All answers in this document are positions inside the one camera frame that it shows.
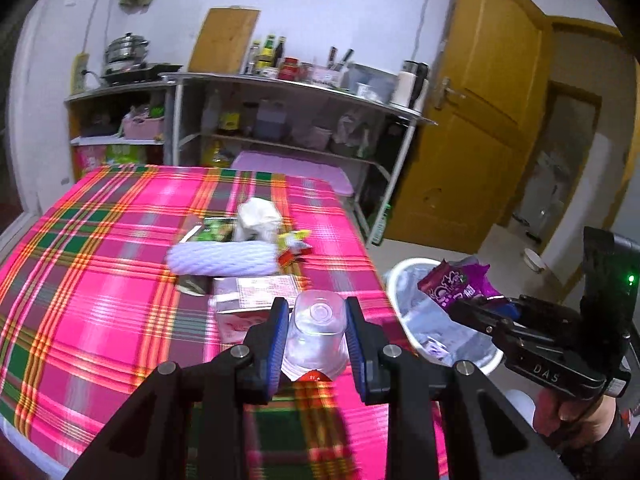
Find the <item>person's right hand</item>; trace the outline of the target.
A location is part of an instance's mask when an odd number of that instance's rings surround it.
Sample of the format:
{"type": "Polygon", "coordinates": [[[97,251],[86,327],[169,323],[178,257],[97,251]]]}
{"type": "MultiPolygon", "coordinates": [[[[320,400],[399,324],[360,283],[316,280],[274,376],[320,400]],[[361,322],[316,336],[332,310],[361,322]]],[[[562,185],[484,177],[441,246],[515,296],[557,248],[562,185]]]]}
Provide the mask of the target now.
{"type": "Polygon", "coordinates": [[[601,396],[589,401],[565,399],[554,390],[542,389],[536,401],[533,427],[545,437],[555,434],[563,422],[574,429],[574,437],[565,442],[571,448],[583,448],[602,440],[613,425],[617,413],[616,399],[601,396]]]}

